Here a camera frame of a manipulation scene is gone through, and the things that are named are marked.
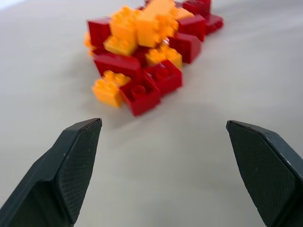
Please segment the orange toy building block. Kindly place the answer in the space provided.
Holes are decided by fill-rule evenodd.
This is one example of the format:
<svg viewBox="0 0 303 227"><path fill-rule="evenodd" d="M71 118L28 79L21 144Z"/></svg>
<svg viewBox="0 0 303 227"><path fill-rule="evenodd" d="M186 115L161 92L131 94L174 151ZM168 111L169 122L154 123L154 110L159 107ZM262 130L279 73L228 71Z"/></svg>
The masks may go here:
<svg viewBox="0 0 303 227"><path fill-rule="evenodd" d="M121 41L138 44L135 27L137 16L136 10L128 6L121 7L121 9L110 16L111 35Z"/></svg>
<svg viewBox="0 0 303 227"><path fill-rule="evenodd" d="M173 16L170 15L158 15L156 17L157 27L156 32L160 35L160 38L164 40L167 37L174 36L178 30L178 22Z"/></svg>
<svg viewBox="0 0 303 227"><path fill-rule="evenodd" d="M180 20L180 19L193 17L194 14L182 7L176 7L173 10L173 16L175 20Z"/></svg>
<svg viewBox="0 0 303 227"><path fill-rule="evenodd" d="M145 58L148 65L154 65L169 60L178 69L182 68L182 55L166 44L163 44L158 48L150 49L145 54Z"/></svg>
<svg viewBox="0 0 303 227"><path fill-rule="evenodd" d="M136 51L138 44L110 35L103 42L103 46L111 53L130 56Z"/></svg>
<svg viewBox="0 0 303 227"><path fill-rule="evenodd" d="M120 87L129 83L132 79L122 73L114 73L106 70L101 79L97 79L92 86L92 91L96 99L114 107L121 107L123 99Z"/></svg>
<svg viewBox="0 0 303 227"><path fill-rule="evenodd" d="M89 32L87 32L85 35L84 35L84 45L87 47L88 49L88 54L90 57L93 57L93 54L94 54L94 50L96 49L95 46L93 46L91 44L91 39L90 39L90 34Z"/></svg>
<svg viewBox="0 0 303 227"><path fill-rule="evenodd" d="M162 39L156 32L158 15L173 16L174 0L150 0L136 19L137 41L140 46L154 48Z"/></svg>

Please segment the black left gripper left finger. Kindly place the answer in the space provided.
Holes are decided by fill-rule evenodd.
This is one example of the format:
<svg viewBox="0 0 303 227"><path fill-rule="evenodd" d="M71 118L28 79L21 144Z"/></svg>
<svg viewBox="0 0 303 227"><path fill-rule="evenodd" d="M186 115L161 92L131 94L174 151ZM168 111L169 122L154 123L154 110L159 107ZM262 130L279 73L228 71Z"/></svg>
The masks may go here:
<svg viewBox="0 0 303 227"><path fill-rule="evenodd" d="M62 131L0 208L0 227L74 227L92 177L100 118Z"/></svg>

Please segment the red toy building block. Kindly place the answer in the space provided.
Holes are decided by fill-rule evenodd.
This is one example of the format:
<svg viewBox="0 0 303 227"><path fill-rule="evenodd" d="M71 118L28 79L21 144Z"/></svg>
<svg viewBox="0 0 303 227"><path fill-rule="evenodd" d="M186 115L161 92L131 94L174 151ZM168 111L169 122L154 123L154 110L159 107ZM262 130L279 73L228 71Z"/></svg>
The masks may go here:
<svg viewBox="0 0 303 227"><path fill-rule="evenodd" d="M114 73L122 73L131 79L139 78L142 75L139 60L132 56L103 53L94 58L94 63L101 76L107 70Z"/></svg>
<svg viewBox="0 0 303 227"><path fill-rule="evenodd" d="M187 0L182 3L182 7L194 15L207 17L211 11L211 4L212 0Z"/></svg>
<svg viewBox="0 0 303 227"><path fill-rule="evenodd" d="M224 19L221 16L210 14L205 24L205 34L210 35L221 29L224 25Z"/></svg>
<svg viewBox="0 0 303 227"><path fill-rule="evenodd" d="M201 41L194 35L175 33L169 37L169 47L175 49L182 56L182 61L191 64L201 53Z"/></svg>
<svg viewBox="0 0 303 227"><path fill-rule="evenodd" d="M143 73L151 78L160 90L161 96L172 93L183 86L182 71L169 60L148 66L143 69Z"/></svg>
<svg viewBox="0 0 303 227"><path fill-rule="evenodd" d="M201 15L194 15L193 17L183 18L178 20L178 32L194 35L201 42L205 39L206 20Z"/></svg>
<svg viewBox="0 0 303 227"><path fill-rule="evenodd" d="M121 95L133 116L155 108L161 99L160 90L153 81L142 76L120 87Z"/></svg>
<svg viewBox="0 0 303 227"><path fill-rule="evenodd" d="M102 17L87 21L91 44L94 47L104 49L103 43L111 35L109 26L110 21L110 17Z"/></svg>

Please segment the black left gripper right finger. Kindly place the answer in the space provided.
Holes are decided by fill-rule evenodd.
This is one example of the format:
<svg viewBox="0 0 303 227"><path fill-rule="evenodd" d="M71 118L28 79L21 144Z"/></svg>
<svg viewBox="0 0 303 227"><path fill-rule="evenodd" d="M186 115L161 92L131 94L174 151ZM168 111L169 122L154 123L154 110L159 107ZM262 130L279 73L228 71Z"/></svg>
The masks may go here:
<svg viewBox="0 0 303 227"><path fill-rule="evenodd" d="M277 133L226 124L244 185L267 227L303 227L303 159Z"/></svg>

